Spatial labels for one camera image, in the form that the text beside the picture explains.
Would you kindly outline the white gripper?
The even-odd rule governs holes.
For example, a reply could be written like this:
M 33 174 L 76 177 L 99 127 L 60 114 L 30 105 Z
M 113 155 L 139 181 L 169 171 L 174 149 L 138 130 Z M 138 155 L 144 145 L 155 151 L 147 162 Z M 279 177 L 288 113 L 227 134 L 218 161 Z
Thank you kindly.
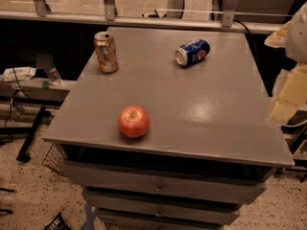
M 280 71 L 272 91 L 269 117 L 287 123 L 307 103 L 307 2 L 291 21 L 269 35 L 264 44 L 271 48 L 285 48 L 286 56 L 299 62 L 291 71 Z

